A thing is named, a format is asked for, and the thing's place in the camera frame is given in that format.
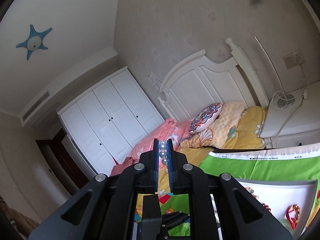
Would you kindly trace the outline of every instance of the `ceiling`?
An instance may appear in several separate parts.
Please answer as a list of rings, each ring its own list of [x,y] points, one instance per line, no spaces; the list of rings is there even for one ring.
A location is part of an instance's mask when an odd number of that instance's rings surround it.
[[[15,0],[0,22],[0,110],[19,114],[47,84],[89,55],[113,46],[118,0]],[[49,28],[48,50],[27,61],[16,48]]]

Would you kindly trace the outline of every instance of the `bedpost finial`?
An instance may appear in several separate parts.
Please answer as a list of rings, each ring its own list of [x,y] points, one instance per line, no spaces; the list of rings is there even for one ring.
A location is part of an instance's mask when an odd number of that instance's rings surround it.
[[[158,100],[160,101],[160,103],[164,103],[164,100],[162,100],[161,97],[158,97]]]
[[[238,46],[233,43],[231,38],[226,38],[226,44],[228,44],[230,46],[231,51],[233,51],[234,49],[238,48]]]

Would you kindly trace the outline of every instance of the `pink blanket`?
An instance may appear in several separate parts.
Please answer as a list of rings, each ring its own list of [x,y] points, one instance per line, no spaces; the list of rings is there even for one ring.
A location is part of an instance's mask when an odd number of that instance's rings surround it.
[[[120,174],[126,167],[137,163],[140,155],[143,152],[151,151],[153,149],[153,140],[156,138],[160,141],[166,141],[169,138],[172,139],[173,149],[176,150],[179,147],[180,141],[189,137],[190,121],[175,122],[172,118],[167,119],[163,124],[154,129],[149,135],[138,142],[130,152],[130,155],[123,164],[118,164],[113,167],[111,176]],[[164,165],[159,160],[159,169]]]

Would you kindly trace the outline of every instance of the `blue gripper pad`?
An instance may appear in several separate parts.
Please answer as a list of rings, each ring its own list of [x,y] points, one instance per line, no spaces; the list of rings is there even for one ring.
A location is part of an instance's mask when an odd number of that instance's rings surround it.
[[[172,168],[169,140],[167,141],[167,160],[168,160],[167,167],[168,167],[168,175],[169,175],[169,186],[170,186],[170,191],[173,192],[173,168]]]
[[[154,140],[153,149],[156,148],[156,163],[155,163],[155,192],[158,191],[158,181],[159,181],[159,140]]]

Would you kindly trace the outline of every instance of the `white cable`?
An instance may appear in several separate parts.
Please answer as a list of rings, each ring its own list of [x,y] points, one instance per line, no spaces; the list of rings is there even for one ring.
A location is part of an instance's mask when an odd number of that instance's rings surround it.
[[[308,80],[307,80],[307,78],[306,78],[306,74],[304,73],[304,69],[303,69],[303,67],[302,67],[302,63],[300,64],[300,67],[301,67],[301,71],[302,71],[302,75],[303,75],[303,79],[306,81],[306,83],[307,83],[307,85],[309,86],[309,82],[308,82]]]
[[[292,112],[292,114],[290,114],[289,118],[287,119],[287,121],[285,121],[285,123],[283,124],[283,126],[280,128],[279,132],[277,133],[276,137],[274,137],[270,142],[268,142],[267,144],[264,144],[263,146],[257,148],[257,149],[263,149],[264,147],[266,147],[267,145],[269,145],[270,143],[272,143],[280,134],[282,128],[286,125],[286,123],[290,120],[291,116],[298,110],[298,108],[302,105],[302,102],[303,102],[303,98],[301,100],[301,103],[300,105]]]
[[[298,82],[297,82],[298,90],[303,89],[303,87],[301,88],[301,87],[299,86],[299,81],[300,81],[300,80],[304,80],[304,81],[306,82],[306,80],[305,80],[304,78],[299,78],[299,79],[298,79]]]
[[[285,98],[282,98],[281,96],[279,96],[279,93],[282,93]],[[273,99],[274,99],[275,95],[276,95],[279,99],[286,101],[285,106],[279,108],[279,107],[273,105]],[[287,95],[286,95],[284,92],[282,92],[281,90],[279,90],[279,91],[276,91],[276,92],[273,94],[272,99],[271,99],[271,105],[272,105],[272,107],[280,110],[280,109],[285,108],[285,107],[288,105],[288,101],[291,101],[291,100],[292,100],[292,99],[287,99]]]

